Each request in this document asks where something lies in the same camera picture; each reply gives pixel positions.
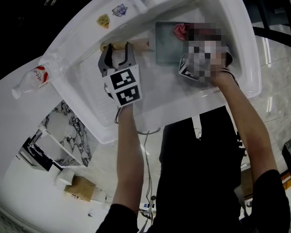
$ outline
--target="sink basin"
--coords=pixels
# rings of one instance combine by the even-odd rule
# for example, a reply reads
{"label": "sink basin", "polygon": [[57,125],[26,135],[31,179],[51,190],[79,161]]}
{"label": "sink basin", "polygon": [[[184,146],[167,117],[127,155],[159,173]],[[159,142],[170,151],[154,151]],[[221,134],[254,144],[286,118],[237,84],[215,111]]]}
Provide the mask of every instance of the sink basin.
{"label": "sink basin", "polygon": [[[242,0],[145,0],[141,14],[127,0],[93,0],[82,9],[50,45],[39,64],[60,58],[69,64],[52,83],[78,118],[101,142],[117,139],[115,102],[107,96],[97,63],[100,44],[150,38],[153,51],[135,51],[144,98],[134,105],[137,129],[146,132],[223,106],[217,88],[179,76],[178,69],[155,61],[155,22],[207,22],[221,29],[233,56],[229,66],[242,91],[253,97],[261,91],[258,50]],[[125,15],[112,15],[123,4]],[[109,28],[97,19],[110,18]],[[113,52],[113,64],[124,60],[124,51]]]}

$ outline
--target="person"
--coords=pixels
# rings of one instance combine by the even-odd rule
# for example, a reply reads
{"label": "person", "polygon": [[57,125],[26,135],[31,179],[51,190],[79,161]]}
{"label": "person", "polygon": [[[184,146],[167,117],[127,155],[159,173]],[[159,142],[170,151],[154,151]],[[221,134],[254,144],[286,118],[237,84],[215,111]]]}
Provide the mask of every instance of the person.
{"label": "person", "polygon": [[[288,232],[289,201],[267,129],[234,78],[221,71],[224,55],[214,60],[211,83],[224,95],[250,159],[252,213],[246,224],[239,221],[241,206],[234,189],[241,183],[243,152],[224,106],[200,115],[201,140],[191,118],[164,128],[157,211],[147,232]],[[118,183],[97,233],[138,232],[144,159],[132,104],[122,109],[118,122]]]}

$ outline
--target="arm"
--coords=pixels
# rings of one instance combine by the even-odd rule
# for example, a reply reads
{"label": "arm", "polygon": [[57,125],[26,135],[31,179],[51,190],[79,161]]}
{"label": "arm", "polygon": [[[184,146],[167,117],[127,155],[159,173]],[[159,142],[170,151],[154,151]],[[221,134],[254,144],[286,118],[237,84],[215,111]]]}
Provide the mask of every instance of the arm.
{"label": "arm", "polygon": [[266,127],[230,74],[218,73],[212,83],[220,88],[231,109],[249,155],[252,179],[255,183],[266,171],[277,170]]}
{"label": "arm", "polygon": [[132,104],[118,117],[117,188],[113,204],[121,204],[138,214],[144,182],[144,159],[133,118]]}

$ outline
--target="plastic bottle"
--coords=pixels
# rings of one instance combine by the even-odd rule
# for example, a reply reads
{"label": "plastic bottle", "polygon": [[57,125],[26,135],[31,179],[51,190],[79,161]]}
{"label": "plastic bottle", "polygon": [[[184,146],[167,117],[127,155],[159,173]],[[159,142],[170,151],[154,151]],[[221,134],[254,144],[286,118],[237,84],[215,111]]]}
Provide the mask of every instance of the plastic bottle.
{"label": "plastic bottle", "polygon": [[23,93],[37,91],[46,83],[63,74],[66,69],[67,65],[63,65],[61,60],[56,59],[26,72],[19,85],[12,88],[13,97],[18,99]]}
{"label": "plastic bottle", "polygon": [[19,85],[12,88],[13,97],[18,99],[23,93],[38,90],[44,83],[47,83],[48,78],[49,74],[42,66],[26,72]]}

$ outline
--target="gray tray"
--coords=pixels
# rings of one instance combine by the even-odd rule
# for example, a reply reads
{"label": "gray tray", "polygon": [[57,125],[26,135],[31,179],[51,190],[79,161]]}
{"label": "gray tray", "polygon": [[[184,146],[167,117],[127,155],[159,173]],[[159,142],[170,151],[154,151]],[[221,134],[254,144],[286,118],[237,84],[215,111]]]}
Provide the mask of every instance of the gray tray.
{"label": "gray tray", "polygon": [[160,66],[179,66],[183,56],[183,41],[173,33],[176,24],[182,22],[156,22],[156,64]]}

